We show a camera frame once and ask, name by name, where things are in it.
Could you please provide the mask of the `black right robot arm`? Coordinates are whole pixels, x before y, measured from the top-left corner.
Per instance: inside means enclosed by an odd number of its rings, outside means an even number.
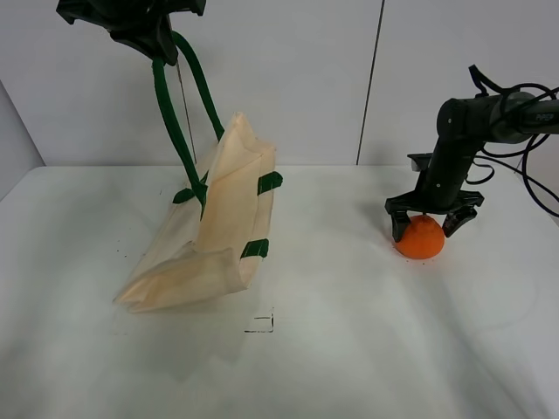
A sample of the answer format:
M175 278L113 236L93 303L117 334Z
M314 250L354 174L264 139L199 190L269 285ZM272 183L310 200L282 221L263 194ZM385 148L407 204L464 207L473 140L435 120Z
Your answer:
M385 202L394 241L400 242L411 225L410 211L444 215L446 237L473 220L484 196L461 187L476 154L487 143L519 144L538 134L557 134L557 92L554 88L535 96L515 87L498 95L445 102L438 112L434 150L409 155L418 173L414 190Z

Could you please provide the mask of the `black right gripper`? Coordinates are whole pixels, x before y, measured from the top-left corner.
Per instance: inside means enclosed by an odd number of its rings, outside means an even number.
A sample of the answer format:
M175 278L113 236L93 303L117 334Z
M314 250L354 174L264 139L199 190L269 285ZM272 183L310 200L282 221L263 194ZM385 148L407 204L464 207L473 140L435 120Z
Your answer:
M384 208L390 214L392 238L395 242L400 242L411 225L407 211L446 215L442 230L446 237L451 237L460 227L477 216L475 207L479 207L483 202L484 196L478 191L460 190L455 197L447 197L429 196L413 190L388 198Z

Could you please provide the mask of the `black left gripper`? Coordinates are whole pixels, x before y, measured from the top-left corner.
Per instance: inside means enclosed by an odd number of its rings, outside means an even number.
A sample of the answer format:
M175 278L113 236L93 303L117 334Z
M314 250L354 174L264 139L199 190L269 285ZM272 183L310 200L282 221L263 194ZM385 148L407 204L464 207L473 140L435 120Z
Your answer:
M178 52L169 15L203 15L205 0L60 0L56 11L69 24L77 20L105 28L111 38L143 48L149 58L176 65Z

